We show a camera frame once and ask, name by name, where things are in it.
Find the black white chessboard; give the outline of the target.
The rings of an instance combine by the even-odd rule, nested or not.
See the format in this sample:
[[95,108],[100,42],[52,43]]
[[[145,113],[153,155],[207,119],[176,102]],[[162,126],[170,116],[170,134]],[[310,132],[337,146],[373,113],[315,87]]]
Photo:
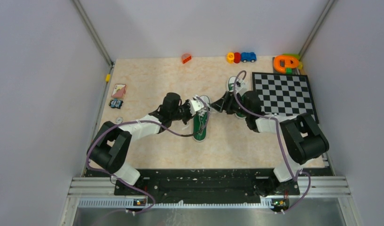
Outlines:
[[319,123],[307,75],[252,72],[252,88],[265,114],[310,114]]

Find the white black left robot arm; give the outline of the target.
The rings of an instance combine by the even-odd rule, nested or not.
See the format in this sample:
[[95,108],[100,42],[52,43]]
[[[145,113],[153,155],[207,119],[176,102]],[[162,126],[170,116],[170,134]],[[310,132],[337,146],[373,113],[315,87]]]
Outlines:
[[138,170],[126,162],[128,149],[132,142],[150,135],[169,131],[172,122],[182,121],[186,124],[202,110],[209,110],[208,105],[199,96],[182,101],[177,93],[167,93],[159,107],[144,116],[129,122],[114,124],[105,122],[93,139],[88,151],[86,166],[96,163],[98,171],[115,176],[125,183],[131,194],[139,194],[143,190],[143,181]]

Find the aluminium frame rail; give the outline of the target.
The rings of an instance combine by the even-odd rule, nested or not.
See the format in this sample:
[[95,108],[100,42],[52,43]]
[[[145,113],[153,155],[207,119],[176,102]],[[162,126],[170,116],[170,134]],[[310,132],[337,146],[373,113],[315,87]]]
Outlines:
[[256,192],[256,185],[262,180],[256,176],[147,177],[136,191],[111,178],[73,178],[61,225],[69,226],[75,219],[76,209],[83,205],[122,209],[271,208],[275,200],[286,198],[336,198],[346,224],[361,225],[345,177],[300,176],[296,182],[265,197]]

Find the yellow clip on frame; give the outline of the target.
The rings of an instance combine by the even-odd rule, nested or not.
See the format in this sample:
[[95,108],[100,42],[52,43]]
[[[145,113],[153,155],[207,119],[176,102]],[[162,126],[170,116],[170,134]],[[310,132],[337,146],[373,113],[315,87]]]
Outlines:
[[108,83],[110,81],[111,75],[107,74],[105,78],[105,82]]

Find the pink tangram puzzle box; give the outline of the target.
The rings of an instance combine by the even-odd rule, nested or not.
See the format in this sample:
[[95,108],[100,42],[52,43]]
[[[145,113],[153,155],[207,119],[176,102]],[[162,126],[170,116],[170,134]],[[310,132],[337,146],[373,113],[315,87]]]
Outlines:
[[117,99],[123,99],[127,91],[126,84],[115,84],[111,97]]

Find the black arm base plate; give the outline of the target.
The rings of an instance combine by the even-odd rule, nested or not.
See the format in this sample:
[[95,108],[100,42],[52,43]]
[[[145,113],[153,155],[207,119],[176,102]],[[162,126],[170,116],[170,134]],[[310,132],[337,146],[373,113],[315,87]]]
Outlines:
[[137,190],[114,184],[115,196],[140,195],[134,205],[145,204],[154,197],[156,204],[244,204],[260,203],[260,190],[268,182],[277,185],[271,168],[258,169],[141,169],[135,183]]

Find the blue toy car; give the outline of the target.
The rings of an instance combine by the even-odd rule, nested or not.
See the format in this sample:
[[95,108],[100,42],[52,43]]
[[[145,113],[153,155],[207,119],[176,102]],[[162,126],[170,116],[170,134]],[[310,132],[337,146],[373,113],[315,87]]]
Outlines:
[[254,63],[256,60],[257,60],[257,57],[254,52],[242,52],[240,54],[240,61],[243,63],[246,63],[246,62]]

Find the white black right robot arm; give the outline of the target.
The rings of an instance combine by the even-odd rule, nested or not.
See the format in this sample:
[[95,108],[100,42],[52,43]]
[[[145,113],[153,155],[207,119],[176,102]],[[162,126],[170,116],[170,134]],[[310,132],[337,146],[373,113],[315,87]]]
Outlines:
[[276,134],[284,162],[274,168],[274,178],[268,181],[274,194],[281,194],[287,189],[287,181],[296,179],[305,164],[329,150],[328,140],[310,114],[265,114],[262,101],[254,91],[243,95],[227,91],[210,107],[219,113],[242,114],[247,127],[254,132]]

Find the yellow toy block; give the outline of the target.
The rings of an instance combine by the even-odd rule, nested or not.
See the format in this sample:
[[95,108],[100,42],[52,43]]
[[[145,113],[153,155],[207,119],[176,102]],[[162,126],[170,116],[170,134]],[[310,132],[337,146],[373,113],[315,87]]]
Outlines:
[[228,52],[226,55],[226,61],[230,64],[234,63],[235,55],[233,52]]

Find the red toy block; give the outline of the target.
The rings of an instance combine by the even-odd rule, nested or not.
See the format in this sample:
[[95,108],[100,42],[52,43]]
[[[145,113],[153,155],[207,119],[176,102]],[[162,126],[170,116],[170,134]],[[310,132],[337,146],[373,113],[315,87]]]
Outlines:
[[241,61],[241,54],[239,52],[234,52],[234,63],[238,64]]

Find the small round white disc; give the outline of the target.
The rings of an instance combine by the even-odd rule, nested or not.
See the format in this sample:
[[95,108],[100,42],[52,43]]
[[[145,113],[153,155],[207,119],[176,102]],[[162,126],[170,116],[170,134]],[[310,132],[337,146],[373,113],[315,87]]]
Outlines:
[[122,117],[117,117],[116,120],[115,120],[116,124],[120,124],[122,122],[123,122],[123,118]]

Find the green canvas sneaker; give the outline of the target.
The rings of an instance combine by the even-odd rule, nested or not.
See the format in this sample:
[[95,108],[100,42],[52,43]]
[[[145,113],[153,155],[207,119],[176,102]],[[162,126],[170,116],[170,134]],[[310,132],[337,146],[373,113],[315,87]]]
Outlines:
[[191,119],[192,120],[192,133],[181,135],[181,137],[192,137],[197,142],[202,142],[207,136],[207,125],[210,115],[210,99],[206,95],[199,96],[202,101],[207,105],[206,109],[202,109]]
[[[233,94],[233,87],[234,87],[234,84],[237,80],[241,80],[241,79],[237,79],[236,76],[232,76],[229,78],[229,80],[227,82],[227,91],[231,93],[230,94],[230,96],[231,96],[231,103],[230,103],[231,112],[233,113],[233,115],[235,115],[235,117],[237,117],[240,120],[243,120],[246,118],[246,115],[244,113],[239,112],[239,110],[238,110],[239,105],[236,103],[235,96]],[[242,104],[243,104],[243,101],[245,99],[245,96],[246,96],[246,94],[239,97],[239,101]]]

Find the orange toy brick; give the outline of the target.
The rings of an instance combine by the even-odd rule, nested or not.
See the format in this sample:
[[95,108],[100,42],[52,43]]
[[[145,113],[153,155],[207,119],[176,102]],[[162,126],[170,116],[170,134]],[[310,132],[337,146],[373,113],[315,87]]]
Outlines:
[[189,62],[190,60],[192,59],[192,56],[191,54],[189,53],[185,53],[181,56],[181,62],[182,64],[186,64],[187,62]]

